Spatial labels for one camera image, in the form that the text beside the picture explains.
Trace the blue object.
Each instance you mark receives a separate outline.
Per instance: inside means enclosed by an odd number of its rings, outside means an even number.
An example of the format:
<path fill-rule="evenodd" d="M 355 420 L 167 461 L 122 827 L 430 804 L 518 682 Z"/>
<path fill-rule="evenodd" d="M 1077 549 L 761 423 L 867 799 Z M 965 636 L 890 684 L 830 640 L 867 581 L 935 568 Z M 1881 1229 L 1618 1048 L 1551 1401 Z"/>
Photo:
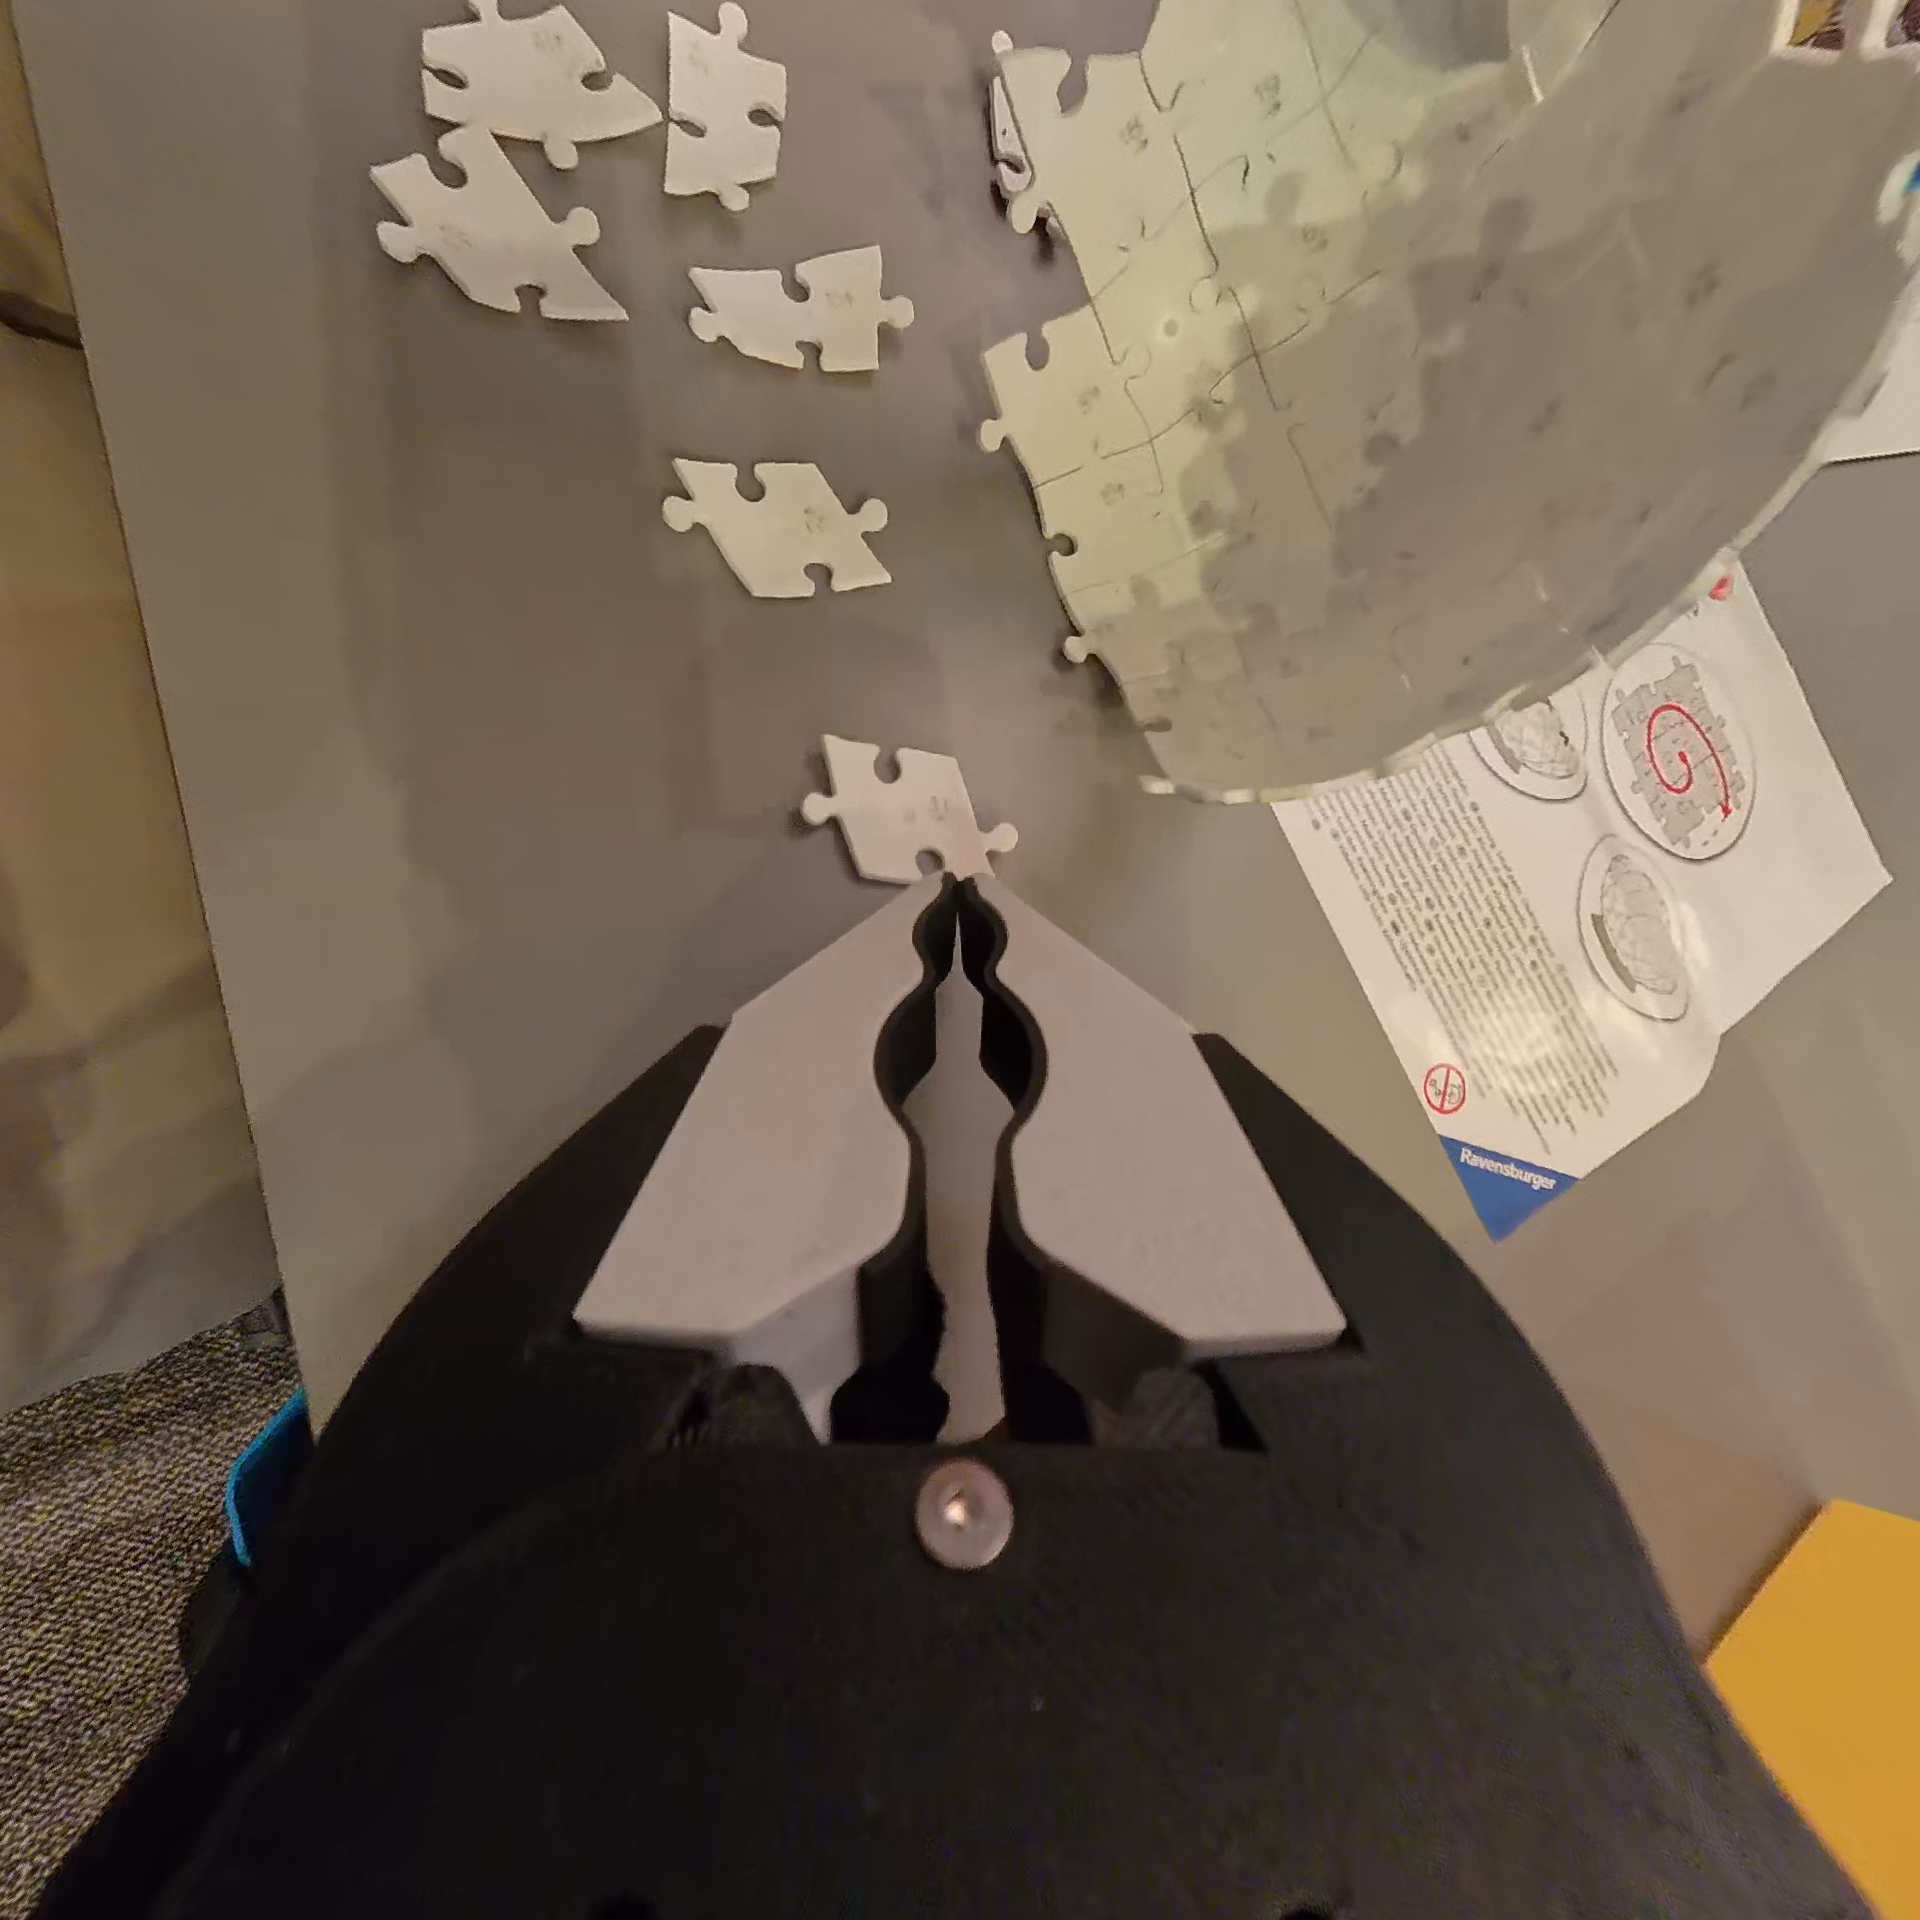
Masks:
<path fill-rule="evenodd" d="M 242 1573 L 258 1567 L 314 1447 L 310 1401 L 299 1388 L 233 1461 L 224 1482 L 224 1522 L 232 1560 Z"/>

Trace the yellow box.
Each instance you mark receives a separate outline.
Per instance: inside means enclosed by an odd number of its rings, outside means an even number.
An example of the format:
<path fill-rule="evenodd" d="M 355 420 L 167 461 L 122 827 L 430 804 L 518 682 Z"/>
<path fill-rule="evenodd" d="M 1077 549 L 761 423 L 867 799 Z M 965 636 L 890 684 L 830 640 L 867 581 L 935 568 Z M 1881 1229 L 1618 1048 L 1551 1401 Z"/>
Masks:
<path fill-rule="evenodd" d="M 1832 1501 L 1706 1671 L 1875 1916 L 1919 1916 L 1919 1522 Z"/>

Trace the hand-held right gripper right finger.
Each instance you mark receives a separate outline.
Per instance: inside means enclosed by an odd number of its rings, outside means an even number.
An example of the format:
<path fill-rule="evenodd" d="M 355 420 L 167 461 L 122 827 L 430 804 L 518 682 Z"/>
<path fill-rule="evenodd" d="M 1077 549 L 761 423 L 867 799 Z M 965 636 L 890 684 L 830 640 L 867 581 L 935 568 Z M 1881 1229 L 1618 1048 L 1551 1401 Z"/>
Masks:
<path fill-rule="evenodd" d="M 1149 1377 L 1320 1354 L 1349 1331 L 1200 1035 L 1002 880 L 957 892 L 994 1147 L 1005 1417 L 1087 1444 Z"/>

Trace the white puzzle piece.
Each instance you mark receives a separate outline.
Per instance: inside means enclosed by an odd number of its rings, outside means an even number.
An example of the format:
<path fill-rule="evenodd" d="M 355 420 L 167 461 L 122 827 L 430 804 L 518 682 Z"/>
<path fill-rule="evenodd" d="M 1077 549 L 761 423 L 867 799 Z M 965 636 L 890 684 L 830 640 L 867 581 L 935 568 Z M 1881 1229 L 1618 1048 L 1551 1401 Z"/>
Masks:
<path fill-rule="evenodd" d="M 901 747 L 894 764 L 888 778 L 875 743 L 823 736 L 830 788 L 808 793 L 801 804 L 805 827 L 839 831 L 858 877 L 886 885 L 915 885 L 929 874 L 975 877 L 1017 850 L 1017 827 L 979 823 L 958 760 Z"/>

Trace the partly built puzzle ball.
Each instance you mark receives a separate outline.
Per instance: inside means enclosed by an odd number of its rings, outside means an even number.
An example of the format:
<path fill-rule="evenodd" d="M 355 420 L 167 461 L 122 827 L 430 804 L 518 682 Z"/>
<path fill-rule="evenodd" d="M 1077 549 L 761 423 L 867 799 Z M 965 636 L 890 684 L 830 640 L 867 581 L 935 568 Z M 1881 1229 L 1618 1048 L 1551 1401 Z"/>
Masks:
<path fill-rule="evenodd" d="M 1294 801 L 1650 637 L 1917 300 L 1917 5 L 1158 5 L 993 39 L 1088 303 L 983 354 L 1151 793 Z"/>

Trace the printed instruction leaflet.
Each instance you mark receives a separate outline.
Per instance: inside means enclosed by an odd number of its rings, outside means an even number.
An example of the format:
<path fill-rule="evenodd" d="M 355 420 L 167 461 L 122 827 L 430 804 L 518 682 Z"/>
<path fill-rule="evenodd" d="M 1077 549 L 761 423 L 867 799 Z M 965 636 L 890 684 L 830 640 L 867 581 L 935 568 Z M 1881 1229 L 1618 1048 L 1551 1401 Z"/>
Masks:
<path fill-rule="evenodd" d="M 1736 561 L 1624 661 L 1274 810 L 1496 1242 L 1888 887 Z"/>

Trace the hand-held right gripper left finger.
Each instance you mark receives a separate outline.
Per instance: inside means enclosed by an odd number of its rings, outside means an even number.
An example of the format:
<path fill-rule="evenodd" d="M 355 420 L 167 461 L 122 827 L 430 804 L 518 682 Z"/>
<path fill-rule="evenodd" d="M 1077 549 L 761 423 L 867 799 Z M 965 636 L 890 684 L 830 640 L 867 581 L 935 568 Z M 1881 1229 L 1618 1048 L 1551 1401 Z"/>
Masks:
<path fill-rule="evenodd" d="M 746 1002 L 574 1311 L 591 1338 L 779 1372 L 818 1441 L 863 1372 L 913 1354 L 927 1271 L 922 1141 L 953 883 L 922 877 Z"/>

